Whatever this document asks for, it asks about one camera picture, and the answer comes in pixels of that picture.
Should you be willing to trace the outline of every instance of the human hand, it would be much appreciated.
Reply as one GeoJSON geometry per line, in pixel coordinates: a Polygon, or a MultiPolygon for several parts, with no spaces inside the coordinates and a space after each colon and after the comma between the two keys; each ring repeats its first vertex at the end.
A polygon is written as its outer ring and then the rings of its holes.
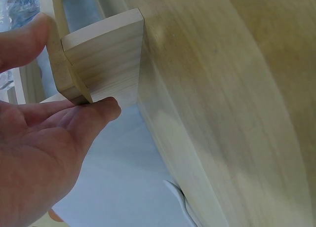
{"type": "MultiPolygon", "coordinates": [[[[48,38],[42,13],[0,33],[0,72],[34,60],[48,38]]],[[[0,102],[0,227],[33,223],[74,186],[93,140],[120,115],[114,98],[74,106],[0,102]]]]}

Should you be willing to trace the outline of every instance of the curved wooden surface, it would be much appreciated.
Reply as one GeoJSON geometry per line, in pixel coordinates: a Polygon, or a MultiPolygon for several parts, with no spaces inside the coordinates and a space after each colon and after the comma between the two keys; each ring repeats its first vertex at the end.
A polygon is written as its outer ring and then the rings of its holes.
{"type": "Polygon", "coordinates": [[[145,18],[140,109],[204,226],[313,227],[316,0],[113,1],[145,18]]]}

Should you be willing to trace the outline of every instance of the wooden board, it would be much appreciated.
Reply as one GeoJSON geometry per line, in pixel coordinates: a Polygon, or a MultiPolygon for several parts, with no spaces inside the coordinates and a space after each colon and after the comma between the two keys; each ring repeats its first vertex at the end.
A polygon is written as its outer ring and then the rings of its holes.
{"type": "Polygon", "coordinates": [[[57,90],[74,104],[91,103],[91,95],[66,58],[61,38],[69,34],[62,0],[40,0],[40,10],[51,18],[47,52],[57,90]]]}
{"type": "Polygon", "coordinates": [[[204,226],[313,227],[315,0],[125,4],[145,18],[140,109],[204,226]]]}
{"type": "Polygon", "coordinates": [[[45,99],[41,71],[36,60],[14,68],[13,80],[18,104],[34,104],[45,99]]]}
{"type": "Polygon", "coordinates": [[[62,38],[65,55],[94,101],[113,96],[121,107],[136,104],[143,28],[140,11],[133,9],[62,38]]]}

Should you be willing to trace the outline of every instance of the wooden panel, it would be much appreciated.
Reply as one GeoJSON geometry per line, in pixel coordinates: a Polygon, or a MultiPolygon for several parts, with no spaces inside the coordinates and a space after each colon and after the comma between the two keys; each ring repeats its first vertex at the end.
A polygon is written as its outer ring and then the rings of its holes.
{"type": "Polygon", "coordinates": [[[133,9],[62,38],[65,55],[94,101],[114,96],[121,107],[137,102],[144,20],[133,9]]]}
{"type": "Polygon", "coordinates": [[[0,100],[5,101],[7,103],[17,105],[18,102],[16,99],[14,87],[12,87],[8,90],[0,90],[0,100]]]}
{"type": "Polygon", "coordinates": [[[125,1],[140,109],[203,224],[314,226],[315,0],[125,1]]]}
{"type": "Polygon", "coordinates": [[[51,17],[46,47],[57,90],[74,104],[92,102],[86,85],[74,72],[63,51],[60,39],[69,34],[69,29],[62,0],[40,0],[40,10],[51,17]]]}
{"type": "Polygon", "coordinates": [[[13,69],[14,87],[18,104],[39,103],[45,99],[41,72],[37,61],[13,69]]]}

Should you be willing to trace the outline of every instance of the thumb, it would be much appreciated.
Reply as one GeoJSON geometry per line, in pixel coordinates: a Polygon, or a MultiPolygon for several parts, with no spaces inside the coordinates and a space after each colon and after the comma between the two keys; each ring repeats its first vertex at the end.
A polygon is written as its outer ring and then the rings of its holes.
{"type": "Polygon", "coordinates": [[[39,13],[27,25],[0,33],[0,73],[24,66],[43,50],[48,39],[49,18],[39,13]]]}

